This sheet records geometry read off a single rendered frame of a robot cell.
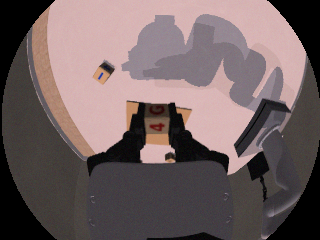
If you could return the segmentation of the orange flat mat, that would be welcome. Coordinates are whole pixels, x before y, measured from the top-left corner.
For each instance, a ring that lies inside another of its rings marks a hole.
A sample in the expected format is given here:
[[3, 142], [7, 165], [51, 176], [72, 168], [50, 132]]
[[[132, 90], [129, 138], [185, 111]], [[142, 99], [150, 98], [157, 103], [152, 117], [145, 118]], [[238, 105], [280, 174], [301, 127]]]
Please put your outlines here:
[[[143, 103], [143, 102], [126, 101], [127, 131], [129, 131], [132, 114], [137, 113], [139, 103]], [[192, 112], [192, 109], [176, 107], [176, 110], [177, 110], [177, 113], [182, 113], [182, 117], [185, 125]], [[146, 134], [146, 136], [147, 136], [146, 144], [169, 145], [168, 134]]]

